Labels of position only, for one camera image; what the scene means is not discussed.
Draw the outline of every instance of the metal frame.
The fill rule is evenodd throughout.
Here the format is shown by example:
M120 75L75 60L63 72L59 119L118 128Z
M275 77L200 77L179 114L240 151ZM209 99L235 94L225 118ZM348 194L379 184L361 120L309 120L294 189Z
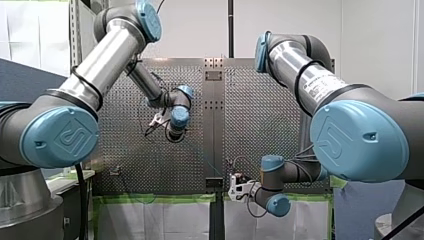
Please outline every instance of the metal frame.
M82 61L79 4L80 0L69 2L71 66L76 66Z

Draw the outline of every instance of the gray joint housing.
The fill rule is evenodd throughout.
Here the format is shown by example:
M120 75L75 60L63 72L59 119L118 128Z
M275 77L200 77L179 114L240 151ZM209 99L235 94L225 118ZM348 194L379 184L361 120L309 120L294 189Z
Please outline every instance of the gray joint housing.
M293 160L307 171L312 181L315 181L321 173L321 164L319 162L304 162ZM284 183L310 182L309 176L292 162L286 161L283 166L270 172L262 172L262 188L266 190L283 190Z
M314 36L271 34L268 41L267 54L269 54L274 47L278 46L280 43L285 41L295 41L297 43L300 43L305 48L308 57L310 57L312 60L321 61L326 69L331 72L334 72L330 53L328 52L324 43Z
M305 169L313 181L318 179L321 173L321 164L319 162L293 161ZM283 190L284 183L309 182L310 180L309 176L300 167L286 161L280 168L262 172L262 187L255 193L254 200L266 209L270 198Z
M149 107L152 108L166 108L175 106L184 106L189 110L191 108L189 97L177 88L168 93L162 90L161 95L154 100L149 100L148 104Z
M126 5L122 7L115 7L115 8L108 8L103 11L101 11L99 14L97 14L96 18L94 19L94 37L96 38L97 42L102 40L102 38L106 35L107 31L107 24L116 18L126 20L130 23L132 23L139 31L143 33L143 36L146 36L144 33L143 27L141 26L138 18L137 18L137 9L134 4Z

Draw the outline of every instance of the white paper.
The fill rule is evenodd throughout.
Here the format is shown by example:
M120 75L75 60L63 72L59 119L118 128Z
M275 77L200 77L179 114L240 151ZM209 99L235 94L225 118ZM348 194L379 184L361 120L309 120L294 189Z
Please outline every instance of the white paper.
M9 42L9 30L7 26L6 6L0 1L0 42Z
M4 2L9 42L39 42L38 4L39 2L27 1Z
M29 67L40 68L40 49L38 43L10 43L10 55L13 62Z
M282 217L274 217L271 214L266 214L263 218L258 219L256 240L279 240L295 238L295 222L296 222L297 204L291 202L290 212Z
M144 230L146 240L164 240L163 204L144 205Z
M10 46L8 42L0 42L0 58L11 60L10 58Z
M295 240L327 239L328 202L296 202Z
M40 68L61 76L69 76L71 56L67 42L41 43Z
M164 204L164 216L165 233L209 232L209 203Z
M250 210L258 214L258 205L250 203ZM238 202L225 202L225 239L226 240L255 240L256 219L250 216L246 204Z
M143 204L102 205L98 234L101 240L144 240Z
M165 233L165 240L209 240L209 234L208 233Z

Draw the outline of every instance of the green tape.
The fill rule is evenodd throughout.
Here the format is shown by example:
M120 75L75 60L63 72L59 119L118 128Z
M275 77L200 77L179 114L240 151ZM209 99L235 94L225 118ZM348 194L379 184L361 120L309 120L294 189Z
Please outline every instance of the green tape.
M296 194L285 193L287 198L291 201L304 201L304 202L326 202L333 199L332 194ZM231 201L228 195L224 196L225 201Z
M344 188L346 184L346 180L340 179L336 176L330 176L330 186L332 188Z
M180 204L180 203L204 203L214 202L214 194L195 194L195 195L159 195L153 194L124 194L117 196L98 196L93 198L93 202L99 204L126 204L126 203L169 203L169 204Z

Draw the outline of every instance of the metal bracket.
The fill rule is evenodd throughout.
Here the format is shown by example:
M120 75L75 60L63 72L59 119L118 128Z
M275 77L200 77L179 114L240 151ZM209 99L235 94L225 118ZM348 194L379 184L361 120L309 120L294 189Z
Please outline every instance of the metal bracket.
M208 193L222 192L223 187L224 187L224 179L222 177L206 178L206 192Z
M222 81L222 71L206 71L206 81Z
M149 126L155 127L155 126L163 126L167 121L171 119L171 111L168 109L165 110L165 113L162 115L162 113L156 113L153 117L152 121L150 122Z
M71 0L69 3L69 24L71 30L71 66L76 66L82 61L79 1L80 0Z

